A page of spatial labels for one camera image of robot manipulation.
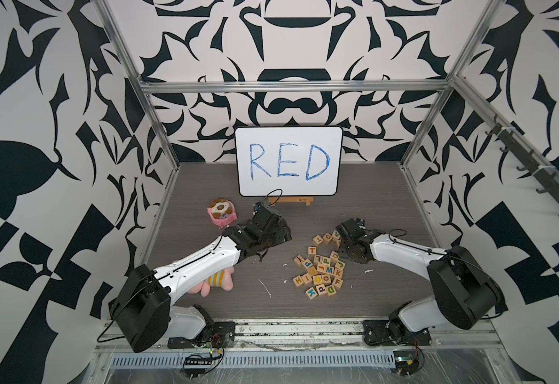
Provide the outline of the wooden block letter D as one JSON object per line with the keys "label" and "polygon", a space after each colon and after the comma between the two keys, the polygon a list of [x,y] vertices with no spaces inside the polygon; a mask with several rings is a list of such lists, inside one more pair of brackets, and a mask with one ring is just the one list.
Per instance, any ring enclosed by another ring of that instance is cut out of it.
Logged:
{"label": "wooden block letter D", "polygon": [[337,290],[336,290],[335,287],[332,286],[332,285],[331,285],[331,286],[327,286],[327,287],[326,287],[326,294],[327,294],[327,296],[333,296],[333,295],[337,294]]}

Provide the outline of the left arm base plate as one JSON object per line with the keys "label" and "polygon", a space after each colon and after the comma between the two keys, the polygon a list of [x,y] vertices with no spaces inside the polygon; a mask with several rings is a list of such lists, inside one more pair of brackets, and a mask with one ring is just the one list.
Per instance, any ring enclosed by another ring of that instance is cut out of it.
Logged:
{"label": "left arm base plate", "polygon": [[208,324],[194,339],[169,338],[169,349],[196,349],[230,347],[235,341],[235,322]]}

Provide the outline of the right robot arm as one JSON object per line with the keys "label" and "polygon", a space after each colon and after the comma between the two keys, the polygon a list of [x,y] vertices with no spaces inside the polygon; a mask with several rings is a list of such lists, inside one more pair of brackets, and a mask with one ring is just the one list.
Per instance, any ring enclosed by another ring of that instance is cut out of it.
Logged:
{"label": "right robot arm", "polygon": [[406,345],[418,334],[444,324],[469,330],[505,304],[500,286],[462,246],[449,250],[421,246],[391,233],[369,230],[360,219],[348,219],[335,230],[340,257],[360,264],[388,263],[431,283],[431,296],[405,303],[380,325],[366,326],[369,345]]}

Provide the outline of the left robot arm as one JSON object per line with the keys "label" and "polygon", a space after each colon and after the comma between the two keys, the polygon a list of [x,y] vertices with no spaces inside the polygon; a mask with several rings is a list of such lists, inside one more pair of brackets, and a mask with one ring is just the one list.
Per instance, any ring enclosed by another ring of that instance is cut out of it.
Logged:
{"label": "left robot arm", "polygon": [[206,278],[245,259],[292,240],[291,229],[278,210],[257,203],[251,219],[228,227],[222,235],[189,256],[164,267],[135,268],[110,306],[110,317],[135,353],[148,350],[163,337],[205,344],[214,321],[199,306],[175,303]]}

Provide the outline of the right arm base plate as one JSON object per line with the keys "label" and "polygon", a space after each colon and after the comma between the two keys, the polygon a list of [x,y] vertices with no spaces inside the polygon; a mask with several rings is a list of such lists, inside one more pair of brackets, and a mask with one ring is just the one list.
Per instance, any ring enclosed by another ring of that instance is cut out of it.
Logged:
{"label": "right arm base plate", "polygon": [[364,342],[369,347],[415,346],[431,344],[428,329],[409,331],[399,320],[364,320]]}

